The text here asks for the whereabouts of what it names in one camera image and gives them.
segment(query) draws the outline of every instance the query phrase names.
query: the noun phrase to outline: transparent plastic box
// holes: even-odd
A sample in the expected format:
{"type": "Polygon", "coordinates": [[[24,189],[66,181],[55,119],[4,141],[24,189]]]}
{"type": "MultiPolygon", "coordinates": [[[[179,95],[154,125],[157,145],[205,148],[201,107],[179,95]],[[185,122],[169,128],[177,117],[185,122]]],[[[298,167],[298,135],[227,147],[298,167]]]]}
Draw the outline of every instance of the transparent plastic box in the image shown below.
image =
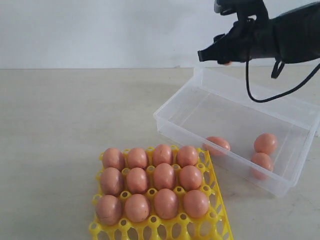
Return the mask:
{"type": "MultiPolygon", "coordinates": [[[[259,99],[277,92],[251,84],[259,99]]],[[[157,130],[180,145],[201,148],[203,143],[226,153],[212,162],[238,174],[272,194],[283,197],[299,179],[320,121],[320,107],[290,96],[267,103],[249,99],[242,80],[195,68],[193,77],[155,113],[157,130]],[[254,142],[262,133],[278,138],[271,155],[273,172],[251,162],[254,142]],[[207,137],[226,139],[231,151],[209,142],[207,137]],[[268,176],[258,180],[252,168],[268,176]]]]}

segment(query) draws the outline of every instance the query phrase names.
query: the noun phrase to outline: brown egg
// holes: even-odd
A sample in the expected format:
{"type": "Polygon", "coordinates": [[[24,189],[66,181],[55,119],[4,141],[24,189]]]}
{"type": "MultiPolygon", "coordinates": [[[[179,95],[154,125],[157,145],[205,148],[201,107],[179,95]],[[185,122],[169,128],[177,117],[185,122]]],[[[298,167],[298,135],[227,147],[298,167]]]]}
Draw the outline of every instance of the brown egg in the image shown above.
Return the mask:
{"type": "Polygon", "coordinates": [[[132,148],[127,155],[129,168],[145,169],[149,164],[149,158],[146,151],[141,147],[132,148]]]}
{"type": "Polygon", "coordinates": [[[183,197],[183,208],[190,217],[198,219],[204,216],[210,206],[207,195],[199,190],[188,191],[183,197]]]}
{"type": "Polygon", "coordinates": [[[98,200],[95,206],[95,213],[100,223],[112,226],[122,217],[122,204],[115,196],[104,195],[98,200]]]}
{"type": "Polygon", "coordinates": [[[124,211],[130,221],[141,223],[149,217],[150,202],[144,195],[134,194],[126,200],[124,211]]]}
{"type": "Polygon", "coordinates": [[[274,134],[263,133],[254,141],[254,150],[257,153],[273,154],[278,147],[278,139],[274,134]]]}
{"type": "MultiPolygon", "coordinates": [[[[273,172],[274,170],[274,163],[272,161],[272,159],[269,157],[269,155],[263,153],[263,152],[258,152],[255,153],[251,159],[251,162],[261,166],[264,169],[269,170],[270,172],[273,172]]],[[[252,168],[251,169],[253,176],[256,179],[259,180],[266,180],[268,178],[267,175],[265,175],[264,173],[252,168]]]]}
{"type": "Polygon", "coordinates": [[[126,176],[126,185],[132,194],[145,194],[149,188],[149,178],[145,170],[132,168],[126,176]]]}
{"type": "Polygon", "coordinates": [[[195,190],[200,187],[203,180],[201,171],[195,166],[185,166],[179,174],[181,186],[186,191],[195,190]]]}
{"type": "Polygon", "coordinates": [[[179,199],[170,189],[161,189],[154,196],[154,210],[162,219],[173,219],[178,215],[179,199]]]}
{"type": "Polygon", "coordinates": [[[176,163],[180,165],[181,168],[188,165],[196,165],[198,162],[198,152],[193,146],[183,146],[179,149],[176,154],[176,163]]]}
{"type": "Polygon", "coordinates": [[[124,177],[118,169],[108,167],[101,174],[100,186],[105,195],[118,197],[125,189],[124,177]]]}
{"type": "Polygon", "coordinates": [[[156,146],[152,154],[152,163],[155,167],[163,163],[172,165],[174,163],[174,154],[171,147],[167,144],[156,146]]]}
{"type": "MultiPolygon", "coordinates": [[[[206,139],[208,141],[210,141],[210,142],[212,142],[212,143],[224,148],[224,149],[227,149],[228,151],[231,150],[230,144],[227,142],[227,140],[223,139],[222,137],[210,136],[210,137],[207,137],[206,139]]],[[[213,147],[211,147],[211,146],[209,146],[207,144],[203,144],[202,148],[204,150],[208,150],[212,156],[221,157],[221,156],[226,155],[224,152],[219,151],[219,150],[217,150],[217,149],[215,149],[215,148],[213,148],[213,147]]]]}
{"type": "Polygon", "coordinates": [[[172,166],[161,163],[154,169],[153,184],[157,190],[174,189],[176,184],[176,174],[172,166]]]}
{"type": "Polygon", "coordinates": [[[106,168],[116,168],[122,171],[126,167],[124,154],[115,147],[110,147],[102,155],[102,165],[106,168]]]}

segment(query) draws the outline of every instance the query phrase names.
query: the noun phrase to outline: yellow egg tray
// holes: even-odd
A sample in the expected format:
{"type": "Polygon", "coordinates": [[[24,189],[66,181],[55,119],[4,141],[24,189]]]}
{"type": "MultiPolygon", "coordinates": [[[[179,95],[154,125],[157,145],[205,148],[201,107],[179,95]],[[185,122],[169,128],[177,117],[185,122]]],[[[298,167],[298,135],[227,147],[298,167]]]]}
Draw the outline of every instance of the yellow egg tray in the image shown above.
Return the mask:
{"type": "MultiPolygon", "coordinates": [[[[149,157],[149,166],[146,172],[150,180],[150,188],[145,196],[151,203],[150,216],[143,222],[131,222],[123,211],[123,216],[119,222],[113,226],[102,225],[99,222],[96,214],[94,220],[89,225],[89,231],[92,235],[92,240],[233,240],[233,235],[228,221],[227,211],[220,193],[216,174],[208,151],[198,148],[199,158],[197,168],[203,175],[203,181],[199,188],[210,199],[209,211],[202,218],[192,218],[188,216],[183,209],[183,197],[186,191],[179,185],[179,172],[181,167],[176,164],[176,155],[179,150],[177,146],[171,146],[174,154],[173,169],[177,176],[177,184],[174,192],[179,198],[179,212],[178,215],[169,220],[161,219],[157,216],[153,201],[157,190],[153,188],[153,171],[155,167],[152,165],[152,155],[154,147],[148,147],[146,152],[149,157]]],[[[125,156],[126,168],[122,170],[124,178],[129,172],[127,165],[127,155],[130,149],[125,149],[123,154],[125,156]]],[[[100,175],[104,170],[98,172],[96,180],[99,182],[98,193],[93,196],[92,203],[97,204],[103,192],[100,188],[100,175]]],[[[125,184],[125,190],[120,194],[119,199],[123,206],[126,199],[131,196],[125,184]]]]}

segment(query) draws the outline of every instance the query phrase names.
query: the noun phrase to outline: beige tabletop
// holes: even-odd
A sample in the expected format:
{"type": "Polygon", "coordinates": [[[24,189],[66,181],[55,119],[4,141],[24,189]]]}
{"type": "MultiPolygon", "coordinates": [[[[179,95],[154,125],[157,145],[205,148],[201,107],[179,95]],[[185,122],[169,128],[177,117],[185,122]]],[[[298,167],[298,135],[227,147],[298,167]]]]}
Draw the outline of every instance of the beige tabletop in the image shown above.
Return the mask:
{"type": "MultiPolygon", "coordinates": [[[[218,68],[243,78],[244,69],[218,68]]],[[[252,82],[285,91],[312,70],[250,70],[252,82]]],[[[90,240],[99,154],[173,142],[153,113],[193,69],[0,70],[0,239],[90,240]]],[[[320,105],[317,74],[295,96],[320,105]]],[[[317,240],[320,138],[296,187],[274,198],[215,166],[235,240],[317,240]]]]}

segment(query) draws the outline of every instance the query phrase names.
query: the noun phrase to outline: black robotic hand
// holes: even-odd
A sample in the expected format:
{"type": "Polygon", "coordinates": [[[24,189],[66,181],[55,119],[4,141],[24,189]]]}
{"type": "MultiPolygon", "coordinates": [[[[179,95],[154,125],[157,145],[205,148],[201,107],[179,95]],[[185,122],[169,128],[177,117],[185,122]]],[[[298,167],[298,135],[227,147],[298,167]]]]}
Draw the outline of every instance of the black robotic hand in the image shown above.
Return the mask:
{"type": "Polygon", "coordinates": [[[211,46],[198,51],[199,61],[246,63],[247,91],[253,101],[265,103],[293,93],[320,69],[319,64],[298,86],[277,96],[257,100],[250,93],[250,60],[275,58],[271,77],[277,78],[285,64],[320,58],[320,2],[304,5],[273,19],[269,19],[263,0],[215,0],[214,11],[222,16],[236,13],[238,21],[228,33],[214,37],[211,46]]]}

